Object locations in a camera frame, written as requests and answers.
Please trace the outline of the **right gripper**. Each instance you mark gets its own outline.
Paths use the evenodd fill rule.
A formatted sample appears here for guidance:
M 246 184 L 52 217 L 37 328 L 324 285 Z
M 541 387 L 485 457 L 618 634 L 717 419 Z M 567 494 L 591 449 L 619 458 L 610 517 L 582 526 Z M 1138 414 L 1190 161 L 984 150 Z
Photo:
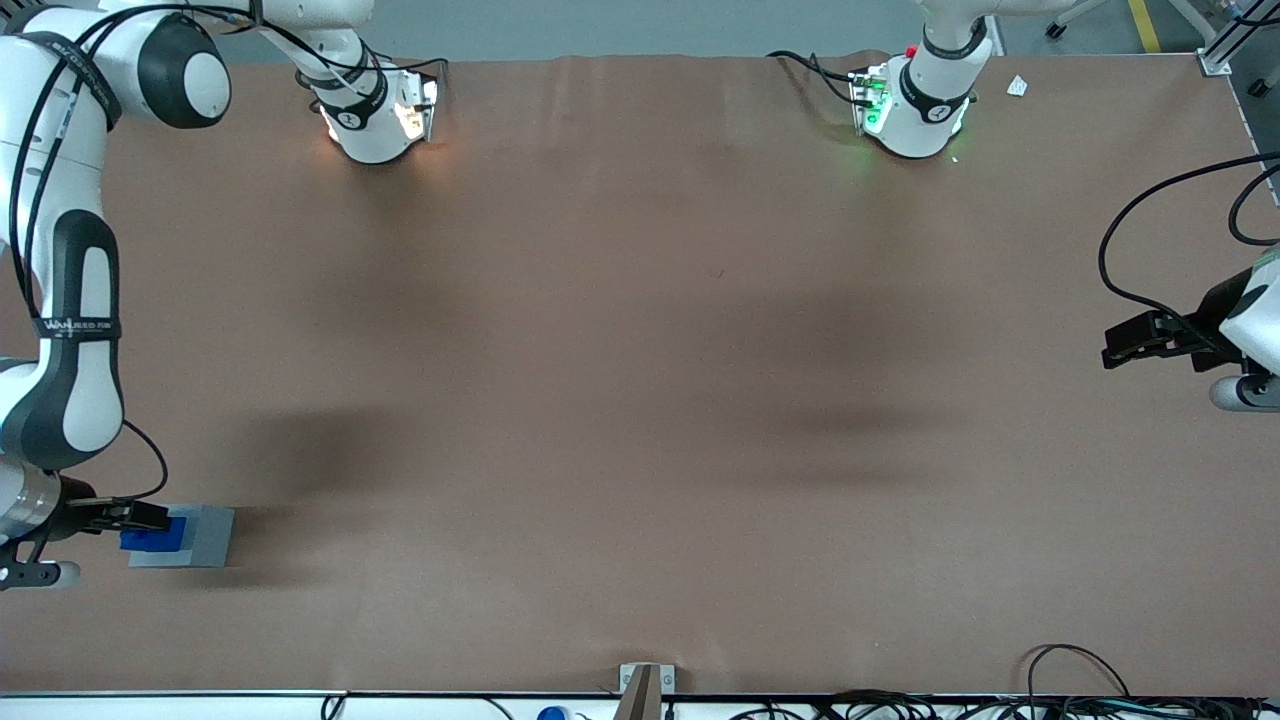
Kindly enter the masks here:
M 76 478 L 58 478 L 58 501 L 35 538 L 60 542 L 77 534 L 110 532 L 168 533 L 172 519 L 164 506 L 142 500 L 109 500 L 104 506 L 96 491 Z

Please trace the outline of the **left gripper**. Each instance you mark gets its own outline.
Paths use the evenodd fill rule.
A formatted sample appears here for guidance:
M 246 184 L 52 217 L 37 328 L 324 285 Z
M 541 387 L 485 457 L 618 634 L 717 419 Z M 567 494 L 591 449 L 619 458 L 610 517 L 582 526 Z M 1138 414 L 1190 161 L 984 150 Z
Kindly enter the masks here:
M 1253 265 L 1212 287 L 1194 322 L 1220 348 L 1179 316 L 1144 311 L 1103 333 L 1102 366 L 1117 369 L 1146 359 L 1193 355 L 1196 372 L 1248 361 L 1257 372 L 1279 373 L 1279 251 L 1267 250 Z

